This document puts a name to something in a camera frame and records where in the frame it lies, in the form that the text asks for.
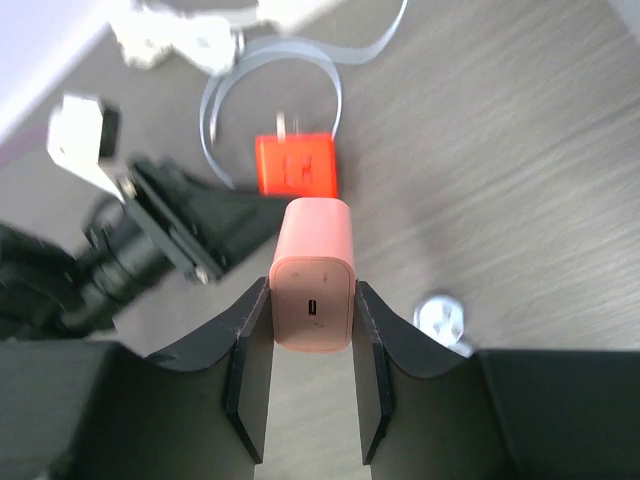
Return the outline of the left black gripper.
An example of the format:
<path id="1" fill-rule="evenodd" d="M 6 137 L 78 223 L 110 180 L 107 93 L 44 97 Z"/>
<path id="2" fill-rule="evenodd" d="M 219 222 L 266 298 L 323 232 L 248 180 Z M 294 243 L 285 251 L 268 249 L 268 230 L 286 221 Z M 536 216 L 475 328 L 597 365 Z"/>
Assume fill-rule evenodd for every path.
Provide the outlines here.
<path id="1" fill-rule="evenodd" d="M 231 190 L 165 160 L 134 159 L 118 181 L 121 213 L 102 224 L 99 204 L 84 226 L 77 330 L 106 330 L 120 311 L 174 270 L 207 284 L 248 259 L 282 225 L 291 196 Z"/>

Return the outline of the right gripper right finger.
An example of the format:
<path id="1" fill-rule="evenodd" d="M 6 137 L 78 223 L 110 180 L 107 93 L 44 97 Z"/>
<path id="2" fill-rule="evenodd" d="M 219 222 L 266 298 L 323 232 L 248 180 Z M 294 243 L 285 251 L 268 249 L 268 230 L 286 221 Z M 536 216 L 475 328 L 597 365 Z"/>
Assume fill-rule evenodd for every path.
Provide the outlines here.
<path id="1" fill-rule="evenodd" d="M 362 458 L 375 479 L 635 479 L 639 356 L 482 349 L 461 356 L 356 286 Z"/>

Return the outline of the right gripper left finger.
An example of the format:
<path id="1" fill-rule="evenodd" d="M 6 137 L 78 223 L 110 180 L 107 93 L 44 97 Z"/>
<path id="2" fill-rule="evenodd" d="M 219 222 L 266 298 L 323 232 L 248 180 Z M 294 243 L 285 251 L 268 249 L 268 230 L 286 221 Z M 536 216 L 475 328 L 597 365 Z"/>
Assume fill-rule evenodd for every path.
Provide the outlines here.
<path id="1" fill-rule="evenodd" d="M 182 339 L 1 346 L 5 479 L 250 479 L 263 460 L 270 295 L 257 280 Z"/>

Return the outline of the pink charger plug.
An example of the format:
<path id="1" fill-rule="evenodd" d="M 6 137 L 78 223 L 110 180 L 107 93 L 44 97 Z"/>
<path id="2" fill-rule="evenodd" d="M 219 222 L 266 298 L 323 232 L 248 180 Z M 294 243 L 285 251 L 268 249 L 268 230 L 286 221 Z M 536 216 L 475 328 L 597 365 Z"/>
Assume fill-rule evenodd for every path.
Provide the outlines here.
<path id="1" fill-rule="evenodd" d="M 349 206 L 336 198 L 293 200 L 269 271 L 275 341 L 297 352 L 345 349 L 352 335 L 355 283 Z"/>

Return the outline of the red cube socket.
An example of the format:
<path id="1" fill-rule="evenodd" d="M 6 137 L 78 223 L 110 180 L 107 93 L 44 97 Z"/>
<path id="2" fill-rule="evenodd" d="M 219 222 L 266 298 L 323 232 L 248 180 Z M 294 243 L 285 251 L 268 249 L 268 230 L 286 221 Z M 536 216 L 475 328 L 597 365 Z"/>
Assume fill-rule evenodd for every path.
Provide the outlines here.
<path id="1" fill-rule="evenodd" d="M 274 135 L 256 138 L 256 172 L 264 195 L 292 197 L 338 197 L 334 137 L 327 132 L 300 133 L 286 130 L 285 115 L 276 114 Z"/>

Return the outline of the round blue socket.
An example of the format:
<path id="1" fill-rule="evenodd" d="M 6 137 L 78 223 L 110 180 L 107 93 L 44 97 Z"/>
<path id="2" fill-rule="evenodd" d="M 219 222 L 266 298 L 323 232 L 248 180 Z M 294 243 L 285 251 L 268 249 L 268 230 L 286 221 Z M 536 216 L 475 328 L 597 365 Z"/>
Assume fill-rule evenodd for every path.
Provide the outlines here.
<path id="1" fill-rule="evenodd" d="M 470 358 L 474 348 L 465 339 L 465 309 L 461 301 L 445 290 L 428 294 L 414 309 L 412 324 L 422 333 L 455 352 Z"/>

